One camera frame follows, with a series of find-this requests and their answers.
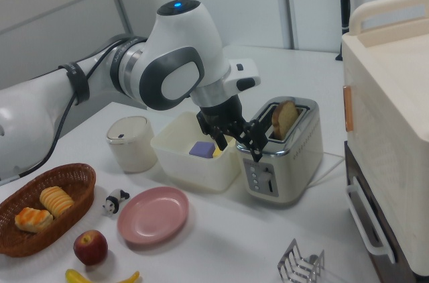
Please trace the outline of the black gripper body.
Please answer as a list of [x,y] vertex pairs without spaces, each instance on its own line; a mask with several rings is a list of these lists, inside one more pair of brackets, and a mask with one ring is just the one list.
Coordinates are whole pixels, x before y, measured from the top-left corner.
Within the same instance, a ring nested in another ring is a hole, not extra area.
[[205,135],[218,132],[227,135],[243,133],[242,104],[238,95],[214,107],[201,107],[196,118]]

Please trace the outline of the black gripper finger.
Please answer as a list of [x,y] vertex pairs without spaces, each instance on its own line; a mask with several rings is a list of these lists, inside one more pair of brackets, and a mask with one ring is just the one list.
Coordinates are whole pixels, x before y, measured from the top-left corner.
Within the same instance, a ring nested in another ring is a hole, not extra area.
[[220,151],[223,151],[228,145],[228,142],[225,138],[226,132],[227,132],[227,126],[225,125],[210,126],[210,136],[216,142]]
[[249,150],[254,162],[260,161],[262,149],[268,142],[262,124],[256,119],[239,122],[236,140]]

